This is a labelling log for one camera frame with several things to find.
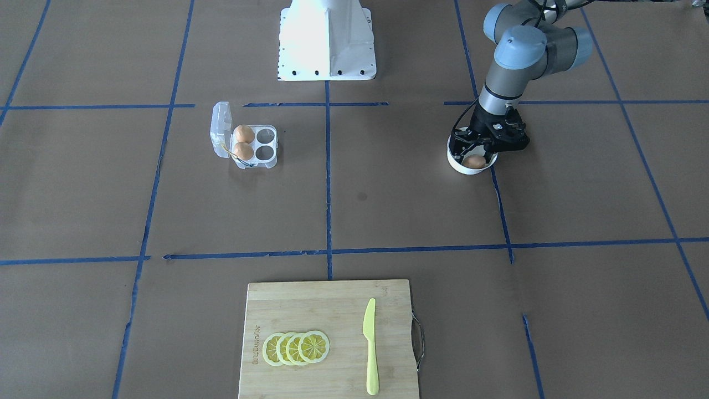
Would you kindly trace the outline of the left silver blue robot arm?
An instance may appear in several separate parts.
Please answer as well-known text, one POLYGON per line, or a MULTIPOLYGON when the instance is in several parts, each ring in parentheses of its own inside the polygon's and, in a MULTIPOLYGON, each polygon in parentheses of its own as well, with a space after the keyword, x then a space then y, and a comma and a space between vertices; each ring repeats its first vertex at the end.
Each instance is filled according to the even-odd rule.
POLYGON ((493 166, 499 152, 522 151, 530 143, 517 106, 528 83, 577 68, 593 52, 585 28, 557 22, 587 1, 499 3, 484 19, 484 33, 496 44, 484 86, 466 112, 468 126, 454 125, 446 144, 450 166, 475 175, 493 166))

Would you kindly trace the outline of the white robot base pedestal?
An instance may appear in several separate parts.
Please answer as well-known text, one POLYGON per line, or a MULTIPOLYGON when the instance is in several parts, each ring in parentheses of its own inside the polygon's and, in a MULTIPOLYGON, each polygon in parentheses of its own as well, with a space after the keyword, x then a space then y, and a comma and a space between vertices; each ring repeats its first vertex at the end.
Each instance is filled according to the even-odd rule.
POLYGON ((359 1, 293 1, 279 18, 280 81, 375 79, 369 8, 359 1))

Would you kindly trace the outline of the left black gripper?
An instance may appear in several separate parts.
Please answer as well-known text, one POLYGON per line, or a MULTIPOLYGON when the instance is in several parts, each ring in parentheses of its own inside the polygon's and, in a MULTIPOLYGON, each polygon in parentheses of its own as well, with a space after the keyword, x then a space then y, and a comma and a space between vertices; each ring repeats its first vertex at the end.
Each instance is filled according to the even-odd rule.
POLYGON ((452 133, 449 151, 453 161, 463 164, 463 159, 475 147, 484 147, 486 167, 493 166, 497 152, 522 151, 530 143, 521 114, 513 106, 507 106, 501 115, 492 114, 482 106, 475 106, 469 130, 471 133, 452 133))

